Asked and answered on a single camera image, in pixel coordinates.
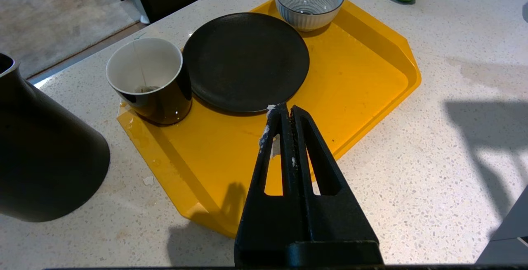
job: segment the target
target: yellow tray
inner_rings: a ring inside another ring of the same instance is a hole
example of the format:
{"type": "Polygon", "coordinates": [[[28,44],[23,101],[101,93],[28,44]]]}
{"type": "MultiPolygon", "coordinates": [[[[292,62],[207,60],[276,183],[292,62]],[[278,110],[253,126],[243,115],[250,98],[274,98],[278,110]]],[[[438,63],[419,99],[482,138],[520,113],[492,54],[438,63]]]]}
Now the yellow tray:
{"type": "MultiPolygon", "coordinates": [[[[273,0],[252,12],[279,17],[273,0]]],[[[407,40],[348,0],[330,25],[301,35],[310,69],[288,106],[310,112],[338,159],[418,87],[420,72],[407,40]]],[[[193,99],[170,127],[123,106],[117,119],[179,213],[234,237],[266,114],[221,114],[193,99]]],[[[270,161],[266,193],[282,193],[280,156],[270,161]]]]}

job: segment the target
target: black kettle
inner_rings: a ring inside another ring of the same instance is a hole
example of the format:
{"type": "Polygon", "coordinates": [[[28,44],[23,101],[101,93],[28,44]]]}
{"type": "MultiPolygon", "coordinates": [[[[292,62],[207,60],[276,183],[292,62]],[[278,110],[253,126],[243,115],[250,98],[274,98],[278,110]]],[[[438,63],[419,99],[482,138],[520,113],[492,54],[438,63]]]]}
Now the black kettle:
{"type": "Polygon", "coordinates": [[[0,213],[25,221],[66,215],[97,191],[109,164],[104,137],[0,53],[0,213]]]}

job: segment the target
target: tea bag string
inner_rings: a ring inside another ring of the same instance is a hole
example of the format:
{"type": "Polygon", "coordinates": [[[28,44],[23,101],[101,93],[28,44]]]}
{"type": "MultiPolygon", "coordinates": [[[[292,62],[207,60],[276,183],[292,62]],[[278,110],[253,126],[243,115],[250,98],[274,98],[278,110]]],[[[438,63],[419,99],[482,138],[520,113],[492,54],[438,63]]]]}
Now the tea bag string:
{"type": "Polygon", "coordinates": [[[139,57],[139,54],[136,51],[136,42],[135,40],[132,41],[132,46],[134,47],[134,55],[136,55],[136,59],[139,62],[139,69],[141,70],[141,76],[143,76],[143,84],[144,86],[147,86],[147,80],[145,80],[145,72],[143,71],[143,65],[141,65],[141,59],[139,57]]]}

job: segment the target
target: tea bag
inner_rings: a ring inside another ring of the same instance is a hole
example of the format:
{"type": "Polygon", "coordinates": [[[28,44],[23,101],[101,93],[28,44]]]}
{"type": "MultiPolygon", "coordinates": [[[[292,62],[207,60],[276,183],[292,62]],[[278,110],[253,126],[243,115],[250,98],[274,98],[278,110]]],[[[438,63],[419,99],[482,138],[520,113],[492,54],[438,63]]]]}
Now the tea bag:
{"type": "Polygon", "coordinates": [[[134,89],[134,92],[135,92],[135,93],[144,93],[144,92],[153,91],[153,90],[156,90],[156,89],[159,89],[159,88],[160,88],[159,86],[144,86],[144,85],[139,85],[139,86],[137,86],[136,89],[134,89]]]}

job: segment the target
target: kitchen counter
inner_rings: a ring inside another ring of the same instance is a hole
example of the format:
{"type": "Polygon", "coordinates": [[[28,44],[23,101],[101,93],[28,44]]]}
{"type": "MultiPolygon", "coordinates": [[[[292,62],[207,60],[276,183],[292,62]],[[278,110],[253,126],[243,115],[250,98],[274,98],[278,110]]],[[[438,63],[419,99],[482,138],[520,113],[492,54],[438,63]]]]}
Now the kitchen counter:
{"type": "MultiPolygon", "coordinates": [[[[106,137],[111,166],[65,217],[0,216],[0,269],[233,264],[233,240],[145,185],[104,68],[138,36],[183,47],[205,22],[266,1],[197,1],[38,84],[106,137]]],[[[528,0],[350,1],[408,39],[422,84],[338,164],[387,264],[475,262],[528,184],[528,0]]]]}

